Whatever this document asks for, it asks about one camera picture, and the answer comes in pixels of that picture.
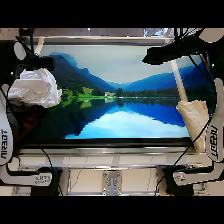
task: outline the cable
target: cable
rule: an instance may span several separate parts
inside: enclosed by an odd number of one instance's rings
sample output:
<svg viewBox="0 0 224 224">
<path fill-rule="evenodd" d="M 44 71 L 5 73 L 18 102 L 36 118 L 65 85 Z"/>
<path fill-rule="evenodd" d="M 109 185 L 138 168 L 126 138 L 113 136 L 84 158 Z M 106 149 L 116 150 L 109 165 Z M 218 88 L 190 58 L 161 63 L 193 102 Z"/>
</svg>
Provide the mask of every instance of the cable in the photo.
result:
<svg viewBox="0 0 224 224">
<path fill-rule="evenodd" d="M 179 36 L 177 34 L 177 31 L 174 32 L 175 34 L 175 40 L 179 41 Z M 200 67 L 195 63 L 195 61 L 193 60 L 193 58 L 191 56 L 189 56 L 189 58 L 191 59 L 192 63 L 196 66 L 196 68 L 203 74 L 203 76 L 207 79 L 207 81 L 211 84 L 214 92 L 215 92 L 215 103 L 214 103 L 214 108 L 213 108 L 213 114 L 215 113 L 215 109 L 216 109 L 216 101 L 217 101 L 217 94 L 216 94 L 216 89 L 215 89 L 215 84 L 209 80 L 207 78 L 207 75 L 200 69 Z M 163 175 L 163 177 L 159 180 L 159 182 L 156 185 L 156 189 L 155 189 L 155 194 L 154 196 L 156 196 L 157 190 L 158 190 L 158 186 L 159 184 L 162 182 L 162 180 L 166 177 L 166 175 L 176 166 L 176 164 L 180 161 L 180 159 L 186 154 L 186 152 L 193 146 L 193 144 L 200 138 L 200 136 L 202 135 L 202 133 L 204 132 L 204 130 L 206 129 L 206 127 L 210 124 L 213 114 L 209 117 L 207 123 L 205 124 L 205 126 L 202 128 L 201 132 L 199 133 L 199 135 L 194 139 L 194 141 L 191 142 L 191 144 L 184 150 L 184 152 L 180 155 L 180 157 L 176 160 L 176 162 L 166 171 L 166 173 Z"/>
<path fill-rule="evenodd" d="M 79 179 L 79 175 L 81 174 L 81 172 L 85 169 L 85 166 L 86 166 L 86 163 L 87 163 L 87 160 L 88 160 L 89 157 L 86 158 L 86 162 L 84 164 L 84 167 L 79 171 L 78 175 L 77 175 L 77 178 L 76 178 L 76 181 L 75 183 L 72 185 L 71 187 L 71 178 L 69 180 L 69 185 L 70 185 L 70 190 L 69 190 L 69 193 L 72 191 L 72 189 L 75 187 L 75 185 L 77 184 L 78 182 L 78 179 Z"/>
<path fill-rule="evenodd" d="M 44 149 L 42 149 L 41 147 L 40 147 L 40 145 L 39 144 L 37 144 L 38 146 L 39 146 L 39 148 L 42 150 L 42 152 L 46 155 L 46 157 L 48 158 L 48 161 L 49 161 L 49 163 L 50 163 L 50 166 L 51 166 L 51 170 L 52 170 L 52 172 L 53 172 L 53 166 L 52 166 L 52 163 L 51 163 L 51 160 L 50 160 L 50 157 L 48 156 L 48 154 L 45 152 L 45 150 Z M 64 196 L 63 195 L 63 193 L 62 193 L 62 190 L 61 190 L 61 187 L 60 187 L 60 184 L 58 183 L 58 188 L 59 188 L 59 190 L 60 190 L 60 193 L 61 193 L 61 196 Z"/>
</svg>

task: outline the blue water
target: blue water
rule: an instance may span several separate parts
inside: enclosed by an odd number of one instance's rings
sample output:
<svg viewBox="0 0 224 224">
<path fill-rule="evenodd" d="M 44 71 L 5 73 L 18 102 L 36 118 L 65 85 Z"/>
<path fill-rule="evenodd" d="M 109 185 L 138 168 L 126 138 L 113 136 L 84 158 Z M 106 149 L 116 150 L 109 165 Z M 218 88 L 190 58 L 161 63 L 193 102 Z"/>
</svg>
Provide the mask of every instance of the blue water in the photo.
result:
<svg viewBox="0 0 224 224">
<path fill-rule="evenodd" d="M 176 110 L 176 100 L 119 99 L 114 102 L 92 100 L 79 109 L 79 130 L 65 139 L 75 138 L 178 138 L 189 137 Z"/>
</svg>

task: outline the television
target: television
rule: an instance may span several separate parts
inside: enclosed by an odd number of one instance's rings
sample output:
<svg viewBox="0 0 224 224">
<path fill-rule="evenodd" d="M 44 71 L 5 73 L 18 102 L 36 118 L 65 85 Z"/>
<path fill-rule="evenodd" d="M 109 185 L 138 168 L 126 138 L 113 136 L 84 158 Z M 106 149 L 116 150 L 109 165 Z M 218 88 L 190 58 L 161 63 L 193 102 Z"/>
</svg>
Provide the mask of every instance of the television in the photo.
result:
<svg viewBox="0 0 224 224">
<path fill-rule="evenodd" d="M 45 40 L 41 56 L 54 58 L 52 74 L 63 94 L 59 105 L 45 110 L 23 144 L 28 148 L 187 146 L 191 141 L 176 109 L 180 96 L 171 62 L 142 62 L 147 49 L 161 46 L 164 39 L 141 40 Z M 193 58 L 206 69 L 199 55 Z M 212 89 L 207 80 L 188 57 L 176 64 L 188 100 L 205 100 L 210 108 Z"/>
</svg>

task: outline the screen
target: screen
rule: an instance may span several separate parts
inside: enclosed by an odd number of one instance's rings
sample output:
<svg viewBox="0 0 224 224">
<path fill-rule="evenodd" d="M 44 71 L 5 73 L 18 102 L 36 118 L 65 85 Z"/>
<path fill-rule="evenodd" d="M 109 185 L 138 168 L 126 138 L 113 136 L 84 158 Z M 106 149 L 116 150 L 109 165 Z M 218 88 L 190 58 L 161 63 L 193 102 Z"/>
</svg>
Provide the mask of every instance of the screen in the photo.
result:
<svg viewBox="0 0 224 224">
<path fill-rule="evenodd" d="M 49 108 L 29 140 L 189 137 L 171 63 L 142 62 L 150 46 L 44 45 L 61 103 Z M 195 62 L 205 69 L 200 56 Z M 211 87 L 188 57 L 176 60 L 186 93 L 206 100 Z"/>
</svg>

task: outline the white cloth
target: white cloth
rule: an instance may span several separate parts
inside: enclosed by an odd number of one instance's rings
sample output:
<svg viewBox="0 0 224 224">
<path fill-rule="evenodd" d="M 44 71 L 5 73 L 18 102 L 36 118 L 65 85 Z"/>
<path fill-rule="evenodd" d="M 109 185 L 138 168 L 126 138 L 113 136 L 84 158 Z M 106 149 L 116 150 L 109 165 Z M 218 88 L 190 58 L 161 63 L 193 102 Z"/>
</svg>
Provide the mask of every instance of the white cloth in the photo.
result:
<svg viewBox="0 0 224 224">
<path fill-rule="evenodd" d="M 9 90 L 9 100 L 45 108 L 55 106 L 61 101 L 62 90 L 57 90 L 54 76 L 47 69 L 24 70 Z"/>
<path fill-rule="evenodd" d="M 206 102 L 198 100 L 192 102 L 180 101 L 177 105 L 177 110 L 181 113 L 193 141 L 209 119 Z M 194 143 L 198 152 L 205 152 L 205 134 L 206 129 Z"/>
</svg>

